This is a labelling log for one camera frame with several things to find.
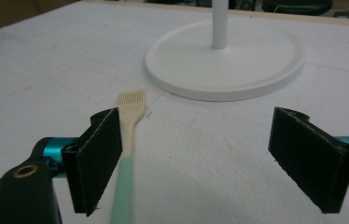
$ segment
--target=white table surface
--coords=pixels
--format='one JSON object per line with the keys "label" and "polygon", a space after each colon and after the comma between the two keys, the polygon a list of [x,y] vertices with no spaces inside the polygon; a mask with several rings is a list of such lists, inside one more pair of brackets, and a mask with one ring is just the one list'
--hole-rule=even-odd
{"label": "white table surface", "polygon": [[[349,135],[349,25],[258,15],[230,16],[288,29],[306,49],[305,65],[280,91],[227,103],[172,95],[144,66],[157,38],[209,20],[208,9],[78,2],[0,29],[0,177],[39,139],[78,137],[120,92],[145,89],[147,113],[134,139],[134,223],[349,224],[349,189],[341,213],[323,215],[268,151],[275,106]],[[88,218],[74,214],[65,179],[53,184],[63,223],[109,223],[115,175]]]}

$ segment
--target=brass screw hole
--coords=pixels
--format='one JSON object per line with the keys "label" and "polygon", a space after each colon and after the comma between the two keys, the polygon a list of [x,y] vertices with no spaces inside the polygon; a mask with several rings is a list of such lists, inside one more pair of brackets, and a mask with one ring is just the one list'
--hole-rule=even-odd
{"label": "brass screw hole", "polygon": [[34,174],[37,169],[38,167],[36,165],[26,165],[16,170],[13,175],[15,178],[24,178],[26,176]]}

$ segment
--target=brush bristles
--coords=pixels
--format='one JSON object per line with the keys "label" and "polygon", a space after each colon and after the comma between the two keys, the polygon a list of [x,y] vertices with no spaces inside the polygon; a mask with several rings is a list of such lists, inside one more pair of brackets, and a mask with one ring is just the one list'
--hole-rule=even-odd
{"label": "brush bristles", "polygon": [[143,102],[144,99],[145,99],[144,91],[122,93],[119,95],[119,100],[117,102],[117,105],[128,105],[128,104],[139,103],[139,102]]}

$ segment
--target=light green handle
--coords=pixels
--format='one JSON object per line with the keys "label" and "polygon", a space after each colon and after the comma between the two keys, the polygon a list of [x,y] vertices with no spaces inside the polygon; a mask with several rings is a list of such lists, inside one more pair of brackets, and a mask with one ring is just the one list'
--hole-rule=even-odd
{"label": "light green handle", "polygon": [[116,196],[111,212],[111,224],[132,224],[133,157],[127,156],[119,162]]}

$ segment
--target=white pole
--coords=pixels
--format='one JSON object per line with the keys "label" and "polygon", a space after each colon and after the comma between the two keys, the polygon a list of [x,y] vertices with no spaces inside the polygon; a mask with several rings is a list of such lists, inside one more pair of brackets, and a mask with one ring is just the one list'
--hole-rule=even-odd
{"label": "white pole", "polygon": [[227,47],[229,0],[213,0],[213,48]]}

